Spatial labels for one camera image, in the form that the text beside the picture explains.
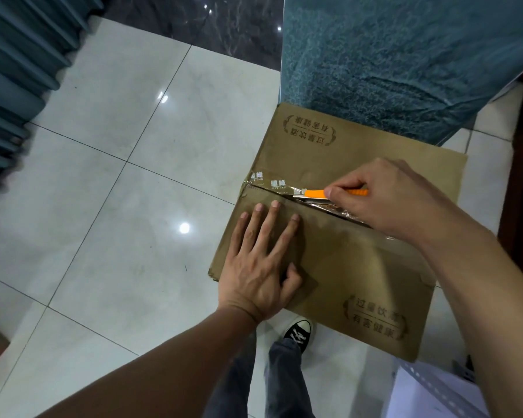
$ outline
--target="white shoelace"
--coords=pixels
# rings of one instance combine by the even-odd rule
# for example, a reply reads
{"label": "white shoelace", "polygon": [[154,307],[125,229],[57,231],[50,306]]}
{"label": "white shoelace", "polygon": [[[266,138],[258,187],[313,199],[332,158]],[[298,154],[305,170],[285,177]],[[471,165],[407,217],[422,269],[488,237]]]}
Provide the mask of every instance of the white shoelace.
{"label": "white shoelace", "polygon": [[291,334],[290,337],[297,343],[297,344],[303,344],[304,340],[306,340],[306,336],[303,336],[302,334],[298,333],[296,329],[293,329],[294,334]]}

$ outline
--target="jeans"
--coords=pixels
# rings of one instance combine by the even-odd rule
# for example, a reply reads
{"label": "jeans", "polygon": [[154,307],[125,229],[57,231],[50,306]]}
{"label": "jeans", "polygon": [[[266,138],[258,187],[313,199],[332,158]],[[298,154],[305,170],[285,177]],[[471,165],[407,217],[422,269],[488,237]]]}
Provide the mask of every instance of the jeans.
{"label": "jeans", "polygon": [[[256,334],[253,332],[215,386],[203,418],[247,417],[255,358]],[[314,418],[301,362],[300,348],[291,339],[278,340],[269,349],[265,367],[266,418]]]}

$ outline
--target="sneaker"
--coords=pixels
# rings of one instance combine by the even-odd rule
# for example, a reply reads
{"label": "sneaker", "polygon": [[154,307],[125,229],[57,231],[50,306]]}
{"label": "sneaker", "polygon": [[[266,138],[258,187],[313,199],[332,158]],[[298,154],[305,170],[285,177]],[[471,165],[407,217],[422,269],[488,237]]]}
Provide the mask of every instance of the sneaker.
{"label": "sneaker", "polygon": [[300,351],[304,353],[307,344],[310,341],[311,333],[312,324],[308,320],[306,320],[306,318],[302,318],[299,321],[295,322],[293,325],[291,325],[288,330],[286,330],[285,336],[283,336],[283,338],[293,339],[296,342],[296,344],[298,344]]}

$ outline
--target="curtain fold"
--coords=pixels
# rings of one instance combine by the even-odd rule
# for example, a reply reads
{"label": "curtain fold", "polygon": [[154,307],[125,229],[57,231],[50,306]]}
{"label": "curtain fold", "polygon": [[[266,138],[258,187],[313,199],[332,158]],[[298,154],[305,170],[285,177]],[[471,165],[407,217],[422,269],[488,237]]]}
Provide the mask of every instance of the curtain fold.
{"label": "curtain fold", "polygon": [[101,0],[0,0],[0,174],[15,164],[43,93],[60,87],[80,31],[91,32],[90,12],[102,9]]}

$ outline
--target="hand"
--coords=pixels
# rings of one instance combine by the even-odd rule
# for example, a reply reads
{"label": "hand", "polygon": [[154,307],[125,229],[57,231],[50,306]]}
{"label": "hand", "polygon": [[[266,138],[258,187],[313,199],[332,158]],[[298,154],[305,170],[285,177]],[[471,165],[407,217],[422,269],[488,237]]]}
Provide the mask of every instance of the hand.
{"label": "hand", "polygon": [[[366,184],[368,196],[350,195],[342,188]],[[481,227],[439,189],[403,160],[378,158],[325,188],[325,196],[373,228],[421,246],[445,238],[460,226]]]}
{"label": "hand", "polygon": [[286,279],[282,286],[279,276],[283,256],[298,229],[298,214],[292,216],[272,251],[267,252],[279,206],[278,201],[271,203],[259,235],[264,205],[256,205],[249,224],[248,213],[242,213],[232,233],[229,252],[219,279],[219,308],[242,309],[257,324],[283,309],[302,284],[302,278],[292,263],[286,270]]}

